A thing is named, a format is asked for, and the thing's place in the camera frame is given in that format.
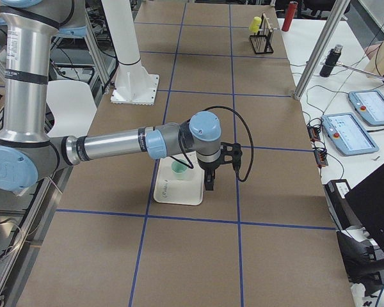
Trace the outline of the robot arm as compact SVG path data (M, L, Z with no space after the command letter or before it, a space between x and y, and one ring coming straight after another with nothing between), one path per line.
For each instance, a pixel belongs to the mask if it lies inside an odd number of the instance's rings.
M89 136L81 120L55 118L45 130L51 41L87 33L84 1L2 1L7 25L4 123L0 130L0 189L18 192L84 161L146 152L153 159L194 152L212 189L221 159L218 117L200 111L189 120Z

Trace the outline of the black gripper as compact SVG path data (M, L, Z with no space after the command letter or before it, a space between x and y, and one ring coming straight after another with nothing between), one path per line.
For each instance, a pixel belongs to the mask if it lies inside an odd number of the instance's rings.
M212 191L214 189L214 183L216 178L216 169L223 164L223 158L218 157L215 161L205 162L198 159L199 166L205 171L204 186L206 191Z

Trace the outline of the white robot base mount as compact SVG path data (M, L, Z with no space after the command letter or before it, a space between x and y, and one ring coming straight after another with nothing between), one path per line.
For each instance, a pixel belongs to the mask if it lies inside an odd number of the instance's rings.
M130 2L103 0L102 6L118 60L112 103L153 105L159 76L142 65Z

